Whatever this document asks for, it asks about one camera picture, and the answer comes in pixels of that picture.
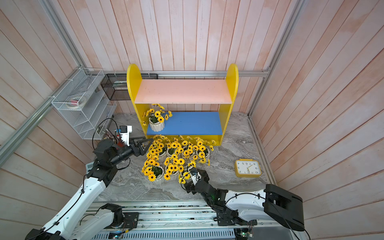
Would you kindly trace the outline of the sunflower pot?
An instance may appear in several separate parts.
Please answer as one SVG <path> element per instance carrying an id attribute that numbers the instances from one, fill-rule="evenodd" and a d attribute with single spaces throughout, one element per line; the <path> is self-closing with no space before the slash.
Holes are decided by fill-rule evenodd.
<path id="1" fill-rule="evenodd" d="M 193 156 L 193 160 L 196 163 L 200 163 L 202 165 L 211 165 L 211 152 L 215 150 L 216 140 L 203 140 L 200 137 L 196 137 L 196 143 L 193 145 L 193 149 L 195 150 L 195 155 Z"/>
<path id="2" fill-rule="evenodd" d="M 181 156 L 186 160 L 190 160 L 195 154 L 194 139 L 191 136 L 179 136 L 179 138 L 182 147 Z"/>
<path id="3" fill-rule="evenodd" d="M 152 104 L 143 114 L 144 119 L 149 123 L 150 129 L 156 133 L 165 128 L 165 122 L 172 116 L 173 113 L 171 111 L 166 111 L 160 104 Z"/>
<path id="4" fill-rule="evenodd" d="M 182 147 L 182 139 L 180 136 L 166 136 L 165 143 L 167 147 L 167 157 L 171 157 L 177 149 Z"/>
<path id="5" fill-rule="evenodd" d="M 154 141 L 151 144 L 147 153 L 147 160 L 160 161 L 165 156 L 168 149 L 168 140 L 163 135 L 155 135 Z"/>
<path id="6" fill-rule="evenodd" d="M 184 166 L 184 170 L 182 172 L 179 172 L 179 183 L 180 184 L 186 184 L 192 181 L 192 176 L 189 172 L 189 169 L 192 167 L 196 167 L 196 161 L 190 161 L 186 166 Z"/>
<path id="7" fill-rule="evenodd" d="M 185 170 L 185 160 L 182 158 L 168 157 L 165 160 L 166 171 L 164 179 L 170 181 L 175 179 L 179 174 Z"/>
<path id="8" fill-rule="evenodd" d="M 160 185 L 164 182 L 165 171 L 157 160 L 147 159 L 142 167 L 142 173 L 151 183 Z"/>

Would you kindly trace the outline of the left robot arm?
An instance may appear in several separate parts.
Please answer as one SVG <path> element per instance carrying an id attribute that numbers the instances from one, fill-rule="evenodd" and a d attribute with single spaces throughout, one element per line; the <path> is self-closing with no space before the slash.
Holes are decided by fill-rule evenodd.
<path id="1" fill-rule="evenodd" d="M 122 206 L 103 205 L 96 214 L 84 224 L 83 215 L 94 200 L 112 182 L 119 171 L 117 165 L 130 157 L 144 156 L 153 139 L 134 137 L 122 147 L 112 140 L 102 140 L 94 150 L 96 160 L 92 169 L 83 178 L 83 183 L 67 204 L 41 229 L 32 229 L 27 240 L 90 240 L 105 228 L 133 230 L 138 225 L 138 213 L 124 214 Z"/>

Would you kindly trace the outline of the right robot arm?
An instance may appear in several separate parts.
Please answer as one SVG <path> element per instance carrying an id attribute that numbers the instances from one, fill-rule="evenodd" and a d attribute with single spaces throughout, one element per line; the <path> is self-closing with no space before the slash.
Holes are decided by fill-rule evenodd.
<path id="1" fill-rule="evenodd" d="M 207 178 L 192 176 L 183 184 L 187 193 L 200 194 L 207 205 L 217 213 L 220 226 L 256 225 L 260 220 L 271 220 L 283 227 L 305 231 L 303 199 L 276 185 L 267 184 L 255 192 L 234 192 L 215 189 Z"/>

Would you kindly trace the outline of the yellow two-tier shelf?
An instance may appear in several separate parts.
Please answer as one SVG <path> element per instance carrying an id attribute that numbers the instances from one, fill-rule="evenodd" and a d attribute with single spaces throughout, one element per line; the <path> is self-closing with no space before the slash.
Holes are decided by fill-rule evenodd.
<path id="1" fill-rule="evenodd" d="M 146 138 L 163 135 L 172 140 L 178 136 L 199 137 L 213 146 L 222 144 L 239 86 L 239 70 L 231 64 L 224 80 L 144 80 L 139 67 L 129 65 L 127 88 Z M 215 112 L 175 112 L 155 132 L 149 127 L 145 112 L 151 104 L 219 105 Z"/>

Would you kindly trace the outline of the red pen holder cup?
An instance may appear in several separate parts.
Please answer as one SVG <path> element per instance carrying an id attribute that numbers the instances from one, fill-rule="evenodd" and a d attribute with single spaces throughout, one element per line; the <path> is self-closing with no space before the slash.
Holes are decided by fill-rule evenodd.
<path id="1" fill-rule="evenodd" d="M 109 129 L 105 130 L 104 140 L 109 139 L 112 140 L 115 144 L 119 144 L 120 140 L 116 137 Z"/>

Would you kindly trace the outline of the yellow alarm clock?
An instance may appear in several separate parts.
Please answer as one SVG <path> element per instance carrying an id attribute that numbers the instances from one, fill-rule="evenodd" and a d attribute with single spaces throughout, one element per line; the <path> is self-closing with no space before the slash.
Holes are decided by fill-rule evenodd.
<path id="1" fill-rule="evenodd" d="M 239 178 L 259 178 L 262 175 L 260 163 L 252 159 L 238 159 L 234 163 L 234 168 Z"/>

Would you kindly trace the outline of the black mesh basket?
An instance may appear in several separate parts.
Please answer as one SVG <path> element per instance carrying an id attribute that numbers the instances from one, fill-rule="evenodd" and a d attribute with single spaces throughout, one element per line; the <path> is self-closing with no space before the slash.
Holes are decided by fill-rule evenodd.
<path id="1" fill-rule="evenodd" d="M 158 79 L 158 74 L 141 74 L 142 80 Z M 142 80 L 132 80 L 132 87 L 138 90 Z M 111 101 L 130 101 L 127 87 L 127 74 L 106 74 L 101 81 L 101 87 Z"/>

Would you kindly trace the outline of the tape roll in rack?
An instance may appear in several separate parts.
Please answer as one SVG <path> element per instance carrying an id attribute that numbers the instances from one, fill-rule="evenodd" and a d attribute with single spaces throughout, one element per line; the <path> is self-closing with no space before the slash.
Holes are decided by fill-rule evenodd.
<path id="1" fill-rule="evenodd" d="M 67 109 L 76 110 L 76 109 L 83 108 L 86 103 L 87 103 L 86 97 L 75 96 L 71 98 L 67 103 L 65 103 L 65 106 Z"/>

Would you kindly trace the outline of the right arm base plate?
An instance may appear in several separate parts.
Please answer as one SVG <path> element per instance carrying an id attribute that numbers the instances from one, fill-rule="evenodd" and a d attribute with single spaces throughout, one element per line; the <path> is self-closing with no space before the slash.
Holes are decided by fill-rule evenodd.
<path id="1" fill-rule="evenodd" d="M 245 221 L 239 217 L 238 211 L 230 209 L 224 209 L 222 212 L 217 212 L 217 216 L 214 218 L 215 222 L 218 222 L 219 226 L 256 226 L 257 220 Z"/>

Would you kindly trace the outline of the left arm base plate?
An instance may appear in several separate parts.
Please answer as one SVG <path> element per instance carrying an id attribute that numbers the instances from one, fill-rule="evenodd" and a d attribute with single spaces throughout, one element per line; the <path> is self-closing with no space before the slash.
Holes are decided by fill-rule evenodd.
<path id="1" fill-rule="evenodd" d="M 118 212 L 114 213 L 113 222 L 110 227 L 114 229 L 128 229 L 132 230 L 138 226 L 139 213 L 138 212 Z"/>

